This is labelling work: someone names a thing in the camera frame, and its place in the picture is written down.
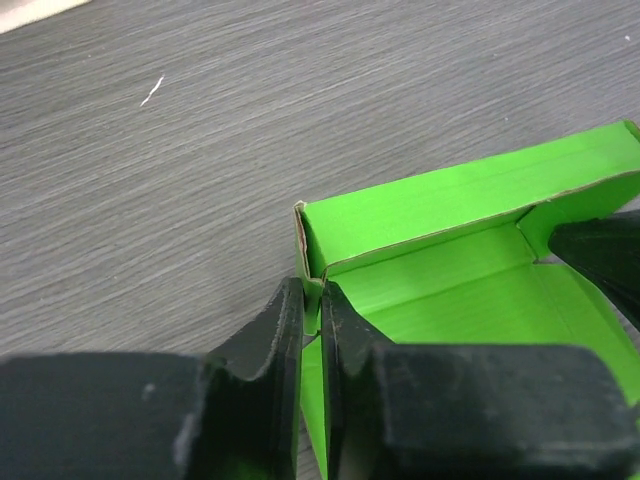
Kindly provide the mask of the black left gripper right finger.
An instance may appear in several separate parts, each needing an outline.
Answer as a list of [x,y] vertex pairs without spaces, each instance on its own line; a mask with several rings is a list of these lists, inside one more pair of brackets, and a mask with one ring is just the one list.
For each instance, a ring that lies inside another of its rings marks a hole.
[[636,415],[592,351],[399,344],[341,287],[321,296],[332,479],[627,479]]

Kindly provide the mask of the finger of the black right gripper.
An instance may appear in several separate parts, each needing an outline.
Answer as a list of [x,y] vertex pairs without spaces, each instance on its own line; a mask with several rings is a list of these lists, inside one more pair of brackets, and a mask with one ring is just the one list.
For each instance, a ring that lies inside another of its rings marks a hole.
[[593,283],[639,326],[639,212],[557,226],[550,251]]

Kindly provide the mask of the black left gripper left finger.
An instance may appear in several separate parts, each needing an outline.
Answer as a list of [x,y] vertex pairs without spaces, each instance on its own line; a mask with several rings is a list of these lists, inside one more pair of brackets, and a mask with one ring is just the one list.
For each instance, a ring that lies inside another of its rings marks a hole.
[[1,361],[5,479],[292,479],[304,289],[204,355],[27,354]]

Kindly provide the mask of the green paper box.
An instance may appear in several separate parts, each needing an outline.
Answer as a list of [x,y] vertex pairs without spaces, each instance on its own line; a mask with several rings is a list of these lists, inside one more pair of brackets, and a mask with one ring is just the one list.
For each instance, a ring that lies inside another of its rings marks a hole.
[[391,339],[570,343],[593,349],[626,397],[639,354],[604,294],[547,262],[564,223],[639,194],[639,130],[620,121],[519,151],[295,206],[305,330],[326,281]]

